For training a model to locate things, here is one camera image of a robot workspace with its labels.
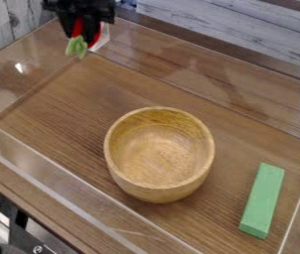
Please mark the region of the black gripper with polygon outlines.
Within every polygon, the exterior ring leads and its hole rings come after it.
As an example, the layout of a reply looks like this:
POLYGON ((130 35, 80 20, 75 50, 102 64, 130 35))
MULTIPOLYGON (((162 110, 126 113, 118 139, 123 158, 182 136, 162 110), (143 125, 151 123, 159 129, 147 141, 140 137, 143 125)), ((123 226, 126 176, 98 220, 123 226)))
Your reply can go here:
POLYGON ((114 23, 115 0, 43 0, 41 6, 59 15, 61 28, 68 38, 72 36, 75 16, 83 16, 83 37, 90 47, 99 39, 99 20, 114 23))

